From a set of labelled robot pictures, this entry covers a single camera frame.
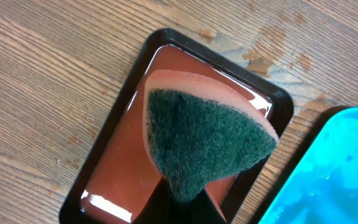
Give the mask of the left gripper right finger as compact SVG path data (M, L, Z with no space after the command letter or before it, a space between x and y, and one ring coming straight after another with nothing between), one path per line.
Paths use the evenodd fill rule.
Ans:
M227 223L205 190L202 190L192 201L179 204L178 222L182 224Z

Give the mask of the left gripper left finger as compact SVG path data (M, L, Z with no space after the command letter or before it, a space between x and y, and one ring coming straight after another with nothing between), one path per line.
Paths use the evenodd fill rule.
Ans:
M175 202L165 179L161 179L132 224L177 224Z

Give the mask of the black tray with red liquid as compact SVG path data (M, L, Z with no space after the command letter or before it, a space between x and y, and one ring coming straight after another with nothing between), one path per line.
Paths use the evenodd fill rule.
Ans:
M244 95L282 135L294 114L291 96L195 40L165 28L144 42L58 216L60 223L132 223L162 177L142 139L146 78L156 70L211 77Z

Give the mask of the blue plastic tray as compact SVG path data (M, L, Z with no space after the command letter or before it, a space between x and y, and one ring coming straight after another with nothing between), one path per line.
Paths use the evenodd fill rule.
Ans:
M358 108L323 126L260 223L358 223Z

